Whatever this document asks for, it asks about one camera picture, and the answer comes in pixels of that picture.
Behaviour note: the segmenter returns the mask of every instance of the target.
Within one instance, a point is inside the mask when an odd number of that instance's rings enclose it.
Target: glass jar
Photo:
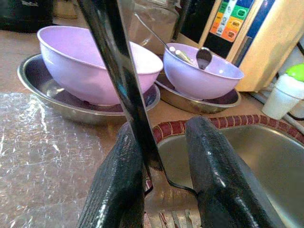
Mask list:
[[[175,0],[135,0],[134,11],[165,43],[171,41],[179,16],[174,3]],[[132,15],[129,37],[131,41],[155,54],[164,53],[163,44],[134,15]]]

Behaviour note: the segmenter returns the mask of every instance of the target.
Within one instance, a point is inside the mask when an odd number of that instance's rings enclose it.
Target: bubble wrap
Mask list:
[[[75,227],[104,158],[94,128],[0,93],[0,227]]]

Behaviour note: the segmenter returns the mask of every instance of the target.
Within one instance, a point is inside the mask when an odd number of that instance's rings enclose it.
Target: black appliance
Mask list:
[[[52,24],[53,0],[0,0],[0,29],[36,32]]]

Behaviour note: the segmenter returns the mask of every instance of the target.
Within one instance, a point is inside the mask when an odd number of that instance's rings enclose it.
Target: green cap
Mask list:
[[[286,70],[286,73],[294,79],[304,82],[304,63],[294,65]]]

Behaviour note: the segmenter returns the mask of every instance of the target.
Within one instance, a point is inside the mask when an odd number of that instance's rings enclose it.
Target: kitchen counter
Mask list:
[[[55,19],[54,22],[62,25],[86,27],[86,23],[81,17],[77,20]],[[30,93],[19,81],[17,77],[17,67],[25,58],[40,52],[36,34],[0,30],[0,41],[0,93]],[[217,114],[207,114],[204,116],[221,117],[229,115],[262,114],[261,108],[262,104],[259,101],[247,93],[242,93],[242,102],[239,106],[229,108]],[[194,116],[196,115],[175,108],[164,101],[160,101],[158,105],[149,112],[152,126],[166,121],[188,120]],[[102,157],[104,158],[115,143],[120,125],[108,123],[105,126],[89,128],[95,129],[100,139],[100,146],[104,155]]]

